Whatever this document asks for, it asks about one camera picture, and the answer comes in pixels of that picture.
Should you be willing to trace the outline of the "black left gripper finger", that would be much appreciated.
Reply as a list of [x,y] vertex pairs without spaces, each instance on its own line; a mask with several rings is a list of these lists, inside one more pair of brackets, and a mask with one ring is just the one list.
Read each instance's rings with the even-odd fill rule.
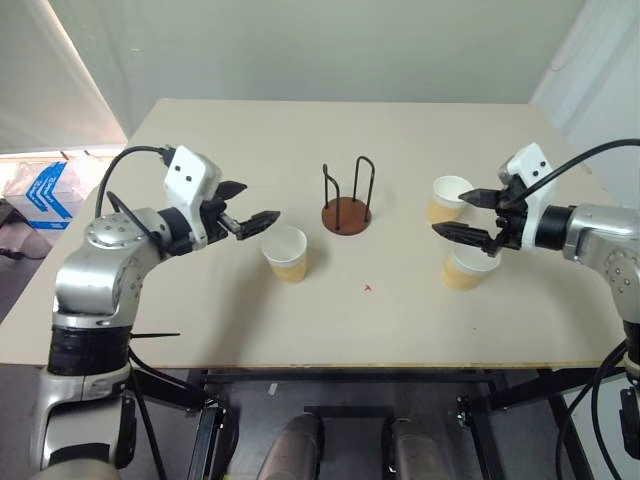
[[237,240],[246,240],[267,230],[280,217],[280,211],[262,211],[248,220],[238,222],[234,235]]
[[223,201],[230,200],[247,189],[247,185],[236,181],[222,181],[218,184],[215,196]]

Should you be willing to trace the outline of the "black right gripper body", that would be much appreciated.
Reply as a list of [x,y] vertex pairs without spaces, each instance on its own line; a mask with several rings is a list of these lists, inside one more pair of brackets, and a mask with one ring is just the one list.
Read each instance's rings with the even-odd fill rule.
[[495,194],[493,209],[496,212],[496,225],[500,232],[493,240],[493,250],[503,248],[519,250],[526,222],[526,201],[519,196],[526,190],[519,176],[512,176],[506,186]]

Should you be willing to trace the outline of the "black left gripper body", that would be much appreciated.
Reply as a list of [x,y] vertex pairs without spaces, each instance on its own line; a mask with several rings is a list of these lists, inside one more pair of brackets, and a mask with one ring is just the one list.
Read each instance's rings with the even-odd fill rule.
[[226,208],[226,202],[219,196],[205,200],[200,206],[200,220],[205,229],[208,245],[225,239],[229,234],[239,239],[240,224],[226,214]]

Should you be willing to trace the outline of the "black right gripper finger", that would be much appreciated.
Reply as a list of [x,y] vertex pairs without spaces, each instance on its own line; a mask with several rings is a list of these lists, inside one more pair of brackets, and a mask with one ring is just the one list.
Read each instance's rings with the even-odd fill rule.
[[488,231],[468,224],[447,221],[434,223],[431,228],[450,242],[478,248],[488,256],[496,256],[501,250],[501,244]]
[[500,203],[501,191],[477,188],[458,195],[458,199],[478,208],[496,208]]

